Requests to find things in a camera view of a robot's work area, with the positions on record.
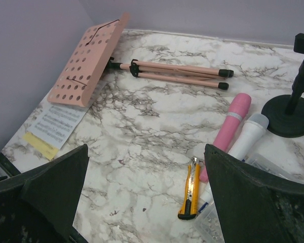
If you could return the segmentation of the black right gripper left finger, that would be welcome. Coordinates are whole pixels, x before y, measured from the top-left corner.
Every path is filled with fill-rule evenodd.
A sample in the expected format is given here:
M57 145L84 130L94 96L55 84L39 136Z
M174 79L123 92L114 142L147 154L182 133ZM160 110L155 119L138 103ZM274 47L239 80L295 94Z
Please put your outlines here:
M88 147L0 181L0 242L86 242L73 227Z

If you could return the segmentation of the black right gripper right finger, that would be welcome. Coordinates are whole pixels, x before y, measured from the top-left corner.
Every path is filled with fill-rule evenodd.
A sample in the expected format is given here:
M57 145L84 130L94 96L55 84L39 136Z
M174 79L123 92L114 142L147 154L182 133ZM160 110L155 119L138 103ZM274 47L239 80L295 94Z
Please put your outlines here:
M304 242L304 184L206 144L205 165L225 242Z

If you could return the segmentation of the yellow sheet music page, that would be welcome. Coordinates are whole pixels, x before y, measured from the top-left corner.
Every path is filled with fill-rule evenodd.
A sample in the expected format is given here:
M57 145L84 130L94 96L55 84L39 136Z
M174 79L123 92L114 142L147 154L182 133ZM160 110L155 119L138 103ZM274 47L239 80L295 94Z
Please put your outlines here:
M25 133L25 135L23 136L23 139L27 143L29 143L32 147L34 147L38 152L40 152L48 160L52 160L59 151L58 148L48 144L47 142L43 141L42 139L36 137L31 132Z

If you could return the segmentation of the white microphone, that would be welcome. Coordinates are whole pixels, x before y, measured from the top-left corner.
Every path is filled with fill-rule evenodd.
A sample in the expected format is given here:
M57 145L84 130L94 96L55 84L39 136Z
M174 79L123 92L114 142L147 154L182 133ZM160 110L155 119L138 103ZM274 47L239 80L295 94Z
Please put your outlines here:
M228 154L242 160L252 146L266 133L269 119L260 113L250 116L244 123L241 133Z

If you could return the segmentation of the white sheet music page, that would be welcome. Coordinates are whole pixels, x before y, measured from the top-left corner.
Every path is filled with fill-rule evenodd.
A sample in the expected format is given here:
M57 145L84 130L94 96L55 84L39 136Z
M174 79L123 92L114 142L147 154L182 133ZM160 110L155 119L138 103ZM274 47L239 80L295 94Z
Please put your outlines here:
M106 83L103 80L98 82L87 107L49 104L39 114L28 131L49 145L61 149L89 108L97 100Z

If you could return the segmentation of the black microphone stand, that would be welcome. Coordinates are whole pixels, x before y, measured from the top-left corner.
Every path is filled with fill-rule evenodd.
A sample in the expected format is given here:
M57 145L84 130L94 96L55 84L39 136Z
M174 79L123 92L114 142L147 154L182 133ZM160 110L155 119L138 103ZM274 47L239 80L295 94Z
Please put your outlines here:
M304 33L295 36L293 50L304 54ZM304 136L304 59L292 85L291 95L280 95L269 100L261 113L269 119L268 130L286 138Z

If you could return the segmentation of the pink microphone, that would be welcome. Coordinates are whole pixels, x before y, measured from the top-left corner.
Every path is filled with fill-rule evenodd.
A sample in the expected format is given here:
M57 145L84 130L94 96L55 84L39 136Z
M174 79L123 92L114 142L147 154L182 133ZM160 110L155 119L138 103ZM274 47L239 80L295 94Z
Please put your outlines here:
M247 115L252 98L246 93L239 93L231 102L227 116L217 133L213 145L226 152L234 135Z

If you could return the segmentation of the pink tripod music stand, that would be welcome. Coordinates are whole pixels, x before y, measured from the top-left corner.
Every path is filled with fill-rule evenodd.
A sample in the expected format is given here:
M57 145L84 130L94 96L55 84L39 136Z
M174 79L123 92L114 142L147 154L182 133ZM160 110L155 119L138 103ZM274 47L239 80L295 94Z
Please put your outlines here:
M130 19L124 13L119 19L89 27L72 53L48 94L50 103L89 106L105 71L125 70L133 77L227 90L226 79L234 76L230 69L213 69L189 65L160 64L133 59L129 64L114 62L116 48Z

